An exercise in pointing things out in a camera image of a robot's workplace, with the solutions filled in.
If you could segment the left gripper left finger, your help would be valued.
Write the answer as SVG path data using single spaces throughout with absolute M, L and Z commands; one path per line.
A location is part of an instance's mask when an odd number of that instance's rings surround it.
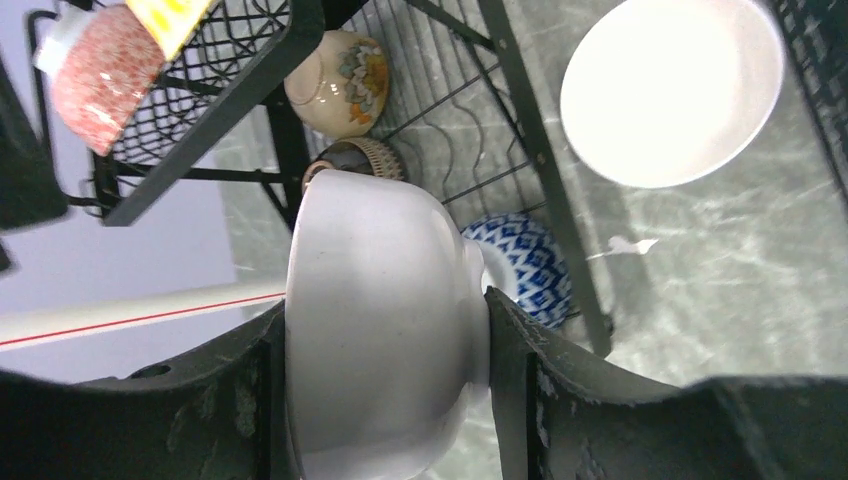
M 281 305 L 131 376 L 1 375 L 5 479 L 285 479 Z

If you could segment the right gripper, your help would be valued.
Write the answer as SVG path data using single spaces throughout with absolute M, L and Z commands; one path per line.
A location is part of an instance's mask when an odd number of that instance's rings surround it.
M 51 154 L 35 134 L 5 69 L 1 70 L 1 234 L 64 217 L 69 209 Z

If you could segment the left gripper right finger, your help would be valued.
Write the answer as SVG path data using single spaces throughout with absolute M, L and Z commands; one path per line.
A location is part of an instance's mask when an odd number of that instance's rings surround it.
M 489 289 L 506 479 L 843 479 L 847 381 L 720 376 L 677 388 L 623 368 Z

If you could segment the red patterned bowl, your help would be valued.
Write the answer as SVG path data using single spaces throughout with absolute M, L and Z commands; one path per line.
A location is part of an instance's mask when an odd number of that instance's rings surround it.
M 60 118 L 99 156 L 111 152 L 164 63 L 154 38 L 123 4 L 67 7 L 33 55 Z

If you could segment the orange geometric patterned bowl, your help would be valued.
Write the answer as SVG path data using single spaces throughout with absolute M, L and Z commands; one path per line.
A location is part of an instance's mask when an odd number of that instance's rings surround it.
M 484 288 L 501 290 L 549 329 L 565 323 L 572 309 L 571 278 L 547 227 L 528 214 L 502 213 L 474 221 L 462 235 L 481 249 Z

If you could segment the shallow white bowl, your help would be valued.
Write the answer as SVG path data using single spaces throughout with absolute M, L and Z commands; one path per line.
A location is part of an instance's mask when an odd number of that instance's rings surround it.
M 306 479 L 409 479 L 489 385 L 480 248 L 421 188 L 319 172 L 285 288 L 289 420 Z

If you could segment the blue yellow patterned bowl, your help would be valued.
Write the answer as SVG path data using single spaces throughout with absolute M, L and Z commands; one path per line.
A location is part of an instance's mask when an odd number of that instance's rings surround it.
M 126 0 L 167 61 L 172 61 L 213 4 L 212 0 Z

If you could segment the brown glazed bowl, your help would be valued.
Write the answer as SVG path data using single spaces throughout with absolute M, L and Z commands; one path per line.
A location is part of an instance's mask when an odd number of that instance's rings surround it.
M 407 180 L 406 169 L 395 151 L 384 142 L 367 137 L 340 139 L 321 151 L 308 165 L 301 191 L 306 191 L 317 173 L 330 169 Z

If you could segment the ribbed white bowl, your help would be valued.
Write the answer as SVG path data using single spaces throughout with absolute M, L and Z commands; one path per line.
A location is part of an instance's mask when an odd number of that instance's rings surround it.
M 772 115 L 785 49 L 758 1 L 626 1 L 577 45 L 559 96 L 572 152 L 621 185 L 700 179 Z

